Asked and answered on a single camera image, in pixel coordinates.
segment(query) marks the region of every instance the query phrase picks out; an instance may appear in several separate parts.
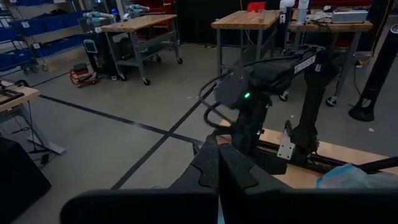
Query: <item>workbench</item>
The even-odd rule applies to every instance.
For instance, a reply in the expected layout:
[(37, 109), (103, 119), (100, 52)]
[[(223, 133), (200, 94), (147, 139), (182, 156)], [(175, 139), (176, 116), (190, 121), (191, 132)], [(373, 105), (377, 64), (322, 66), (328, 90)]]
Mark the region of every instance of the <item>workbench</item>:
[[(222, 121), (221, 125), (229, 126), (229, 123), (227, 121)], [(263, 130), (264, 133), (260, 136), (261, 141), (280, 144), (282, 133), (269, 129)], [(317, 152), (321, 156), (350, 162), (352, 164), (364, 164), (386, 158), (385, 156), (380, 156), (370, 152), (363, 152), (326, 142), (320, 142)], [(385, 169), (383, 171), (398, 175), (398, 167)], [(313, 189), (315, 188), (317, 179), (321, 176), (322, 174), (320, 173), (290, 164), (287, 164), (287, 170), (284, 175), (274, 175), (274, 177), (295, 189)]]
[[(312, 9), (311, 14), (315, 14), (321, 11), (320, 9)], [(293, 20), (297, 19), (297, 10), (293, 12), (292, 16)], [(293, 49), (298, 49), (300, 45), (300, 38), (304, 32), (331, 32), (333, 33), (333, 41), (330, 44), (330, 48), (334, 49), (336, 46), (336, 42), (338, 39), (339, 33), (342, 32), (354, 32), (354, 39), (348, 49), (347, 59), (343, 67), (341, 68), (341, 73), (339, 75), (338, 84), (336, 86), (335, 94), (332, 97), (329, 97), (326, 100), (328, 106), (335, 106), (337, 103), (338, 97), (341, 95), (341, 91), (344, 86), (344, 82), (346, 80), (348, 71), (350, 70), (350, 65), (354, 65), (355, 59), (353, 55), (358, 46), (359, 39), (363, 32), (369, 32), (373, 28), (373, 24), (369, 21), (364, 21), (363, 23), (344, 23), (344, 24), (334, 24), (331, 22), (322, 22), (322, 26), (318, 26), (311, 22), (307, 24), (298, 24), (295, 21), (290, 22), (289, 31), (296, 32), (295, 40), (293, 44)]]
[[(60, 155), (66, 152), (64, 148), (54, 143), (51, 143), (44, 136), (43, 132), (34, 123), (33, 119), (31, 119), (30, 105), (29, 105), (29, 110), (24, 105), (26, 103), (29, 103), (30, 100), (33, 100), (34, 98), (38, 97), (40, 95), (40, 91), (24, 86), (20, 87), (13, 86), (13, 83), (10, 82), (2, 81), (1, 83), (5, 86), (8, 86), (11, 90), (23, 93), (24, 96), (19, 97), (3, 105), (0, 105), (0, 124), (8, 121), (9, 119), (13, 119), (15, 116), (21, 116), (30, 127), (30, 130), (33, 131), (33, 139), (32, 136), (29, 135), (28, 140), (34, 141), (37, 145), (40, 145)], [(4, 101), (6, 99), (7, 99), (6, 96), (0, 95), (0, 101)]]
[[(156, 58), (158, 62), (161, 61), (159, 57), (159, 52), (163, 50), (168, 45), (164, 42), (171, 40), (174, 43), (174, 51), (177, 57), (177, 62), (179, 64), (183, 63), (180, 57), (180, 51), (178, 47), (177, 31), (175, 29), (177, 15), (146, 15), (130, 19), (126, 22), (118, 22), (116, 24), (102, 26), (99, 30), (100, 32), (106, 33), (106, 38), (111, 49), (111, 55), (115, 62), (115, 66), (119, 77), (122, 80), (126, 80), (120, 65), (138, 67), (142, 81), (145, 85), (150, 85), (150, 80), (144, 70), (143, 61)], [(154, 37), (152, 39), (141, 41), (138, 38), (137, 31), (144, 28), (149, 28), (150, 35), (152, 35), (152, 27), (158, 23), (172, 21), (172, 29), (166, 34)], [(113, 37), (122, 33), (127, 33), (131, 39), (132, 46), (134, 48), (134, 57), (128, 60), (121, 60), (120, 50), (118, 46), (114, 43)]]
[[(240, 30), (240, 48), (241, 48), (241, 60), (244, 60), (244, 56), (246, 53), (250, 54), (250, 48), (244, 49), (243, 45), (243, 32), (247, 30), (258, 30), (257, 35), (257, 46), (256, 57), (249, 61), (259, 60), (266, 53), (266, 47), (271, 49), (271, 57), (274, 53), (274, 45), (275, 45), (275, 36), (277, 33), (277, 29), (275, 21), (279, 18), (278, 10), (265, 10), (264, 21), (259, 22), (259, 13), (258, 12), (247, 12), (247, 11), (237, 11), (234, 12), (222, 19), (218, 19), (217, 21), (211, 24), (211, 27), (216, 29), (217, 33), (217, 74), (220, 76), (223, 73), (223, 69), (233, 69), (233, 65), (224, 65), (223, 64), (223, 46), (221, 44), (221, 30), (228, 29), (236, 29)], [(273, 29), (273, 33), (271, 36), (263, 43), (263, 32), (267, 29)]]

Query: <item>metal table leg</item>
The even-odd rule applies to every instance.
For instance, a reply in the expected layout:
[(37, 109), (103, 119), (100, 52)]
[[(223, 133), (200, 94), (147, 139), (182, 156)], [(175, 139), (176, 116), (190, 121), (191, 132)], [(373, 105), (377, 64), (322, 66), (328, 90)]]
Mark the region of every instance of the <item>metal table leg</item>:
[(145, 69), (144, 69), (144, 64), (143, 64), (141, 52), (139, 50), (139, 43), (138, 43), (137, 33), (129, 33), (129, 36), (130, 36), (130, 39), (131, 39), (131, 42), (132, 42), (132, 47), (134, 49), (134, 55), (135, 55), (135, 58), (136, 58), (136, 63), (137, 63), (137, 66), (138, 66), (139, 73), (140, 73), (140, 76), (142, 78), (142, 81), (144, 81), (144, 83), (148, 82), (147, 75), (146, 75)]
[(111, 55), (112, 55), (112, 59), (113, 59), (114, 65), (115, 65), (115, 67), (116, 67), (116, 71), (117, 71), (119, 77), (120, 77), (123, 81), (125, 81), (125, 80), (126, 80), (126, 77), (124, 76), (123, 72), (121, 72), (121, 70), (120, 70), (120, 68), (119, 68), (119, 65), (116, 63), (117, 60), (116, 60), (116, 57), (115, 57), (115, 50), (114, 50), (113, 38), (112, 38), (111, 36), (109, 36), (109, 33), (105, 33), (105, 35), (106, 35), (106, 40), (108, 41), (109, 48), (111, 49)]
[(264, 31), (261, 29), (259, 30), (259, 35), (257, 37), (257, 54), (256, 54), (256, 60), (260, 60), (261, 58), (261, 49), (262, 49), (262, 33)]
[(275, 38), (276, 38), (276, 36), (277, 36), (277, 35), (274, 35), (274, 36), (272, 37), (272, 40), (271, 40), (270, 53), (269, 53), (270, 58), (273, 58), (273, 57), (274, 57), (274, 51), (275, 51)]
[(25, 122), (29, 125), (30, 129), (33, 131), (34, 138), (32, 139), (32, 136), (29, 136), (27, 139), (29, 141), (34, 141), (36, 144), (45, 147), (46, 149), (50, 149), (51, 151), (62, 155), (63, 153), (66, 152), (66, 150), (54, 143), (49, 142), (47, 138), (44, 136), (43, 132), (39, 129), (39, 127), (33, 122), (30, 122), (30, 113), (26, 109), (26, 107), (21, 104), (19, 106), (19, 109), (15, 112), (19, 116), (21, 116)]
[(223, 47), (221, 46), (221, 30), (217, 29), (217, 75), (221, 76), (223, 70), (221, 66), (223, 64)]
[(349, 47), (349, 50), (348, 50), (346, 62), (343, 65), (343, 68), (341, 69), (341, 74), (340, 74), (340, 78), (339, 78), (337, 86), (336, 86), (335, 94), (326, 100), (326, 104), (328, 106), (336, 106), (336, 104), (337, 104), (337, 98), (341, 94), (348, 71), (350, 70), (351, 65), (353, 64), (353, 55), (355, 53), (359, 39), (361, 38), (361, 34), (362, 34), (362, 32), (355, 33), (353, 43), (351, 44), (351, 46)]
[(241, 33), (241, 60), (243, 59), (243, 52), (244, 52), (244, 49), (243, 49), (243, 30), (240, 30), (240, 33)]
[(182, 63), (182, 59), (180, 56), (180, 47), (178, 46), (178, 35), (177, 35), (177, 30), (176, 30), (176, 23), (177, 23), (177, 20), (172, 21), (172, 30), (175, 30), (175, 33), (173, 36), (174, 52), (175, 52), (175, 56), (177, 58), (177, 62)]

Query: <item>blue plastic bag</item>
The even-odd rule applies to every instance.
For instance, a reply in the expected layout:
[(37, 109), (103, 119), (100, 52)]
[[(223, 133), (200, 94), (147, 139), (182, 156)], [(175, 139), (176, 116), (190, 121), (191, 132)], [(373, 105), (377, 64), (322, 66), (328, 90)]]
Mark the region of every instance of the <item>blue plastic bag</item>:
[(367, 174), (352, 164), (336, 167), (317, 180), (317, 189), (398, 188), (398, 175), (380, 172)]

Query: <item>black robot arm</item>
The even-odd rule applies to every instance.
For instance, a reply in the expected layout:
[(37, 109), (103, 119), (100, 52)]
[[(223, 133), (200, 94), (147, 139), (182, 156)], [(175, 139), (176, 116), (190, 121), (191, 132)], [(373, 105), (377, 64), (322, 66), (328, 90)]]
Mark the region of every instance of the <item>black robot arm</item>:
[(325, 87), (338, 73), (332, 55), (316, 45), (305, 45), (290, 57), (252, 63), (236, 69), (215, 90), (217, 104), (239, 110), (236, 122), (231, 124), (233, 146), (245, 155), (255, 156), (267, 110), (272, 106), (271, 95), (287, 90), (292, 80), (305, 73), (308, 90), (300, 124), (289, 130), (290, 142), (297, 146), (296, 153), (304, 157), (318, 146), (315, 122)]

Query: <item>red object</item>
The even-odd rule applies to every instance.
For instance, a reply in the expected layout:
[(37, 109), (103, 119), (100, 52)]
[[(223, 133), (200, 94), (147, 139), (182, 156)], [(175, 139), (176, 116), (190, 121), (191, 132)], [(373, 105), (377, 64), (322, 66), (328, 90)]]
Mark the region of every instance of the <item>red object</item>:
[(73, 71), (73, 69), (70, 70), (69, 72), (69, 79), (72, 82), (72, 84), (76, 85), (78, 88), (81, 88), (83, 86), (88, 86), (88, 85), (95, 85), (100, 82), (99, 78), (88, 78), (89, 76), (89, 71), (88, 70), (82, 70), (79, 72)]
[(260, 9), (266, 9), (266, 2), (250, 2), (248, 4), (248, 12), (259, 12)]

